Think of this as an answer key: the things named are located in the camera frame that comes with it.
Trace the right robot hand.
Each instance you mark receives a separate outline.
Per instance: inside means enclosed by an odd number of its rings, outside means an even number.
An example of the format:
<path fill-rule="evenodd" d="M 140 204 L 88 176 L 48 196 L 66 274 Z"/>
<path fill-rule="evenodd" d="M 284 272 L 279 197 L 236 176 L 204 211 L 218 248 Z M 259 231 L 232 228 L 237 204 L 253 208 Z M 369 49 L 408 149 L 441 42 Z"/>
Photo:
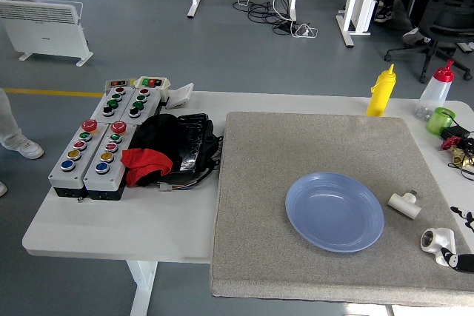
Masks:
<path fill-rule="evenodd" d="M 451 206 L 450 209 L 463 218 L 468 228 L 473 230 L 473 213 L 471 211 Z M 446 247 L 441 248 L 441 254 L 448 266 L 457 272 L 473 273 L 473 254 L 457 255 Z"/>

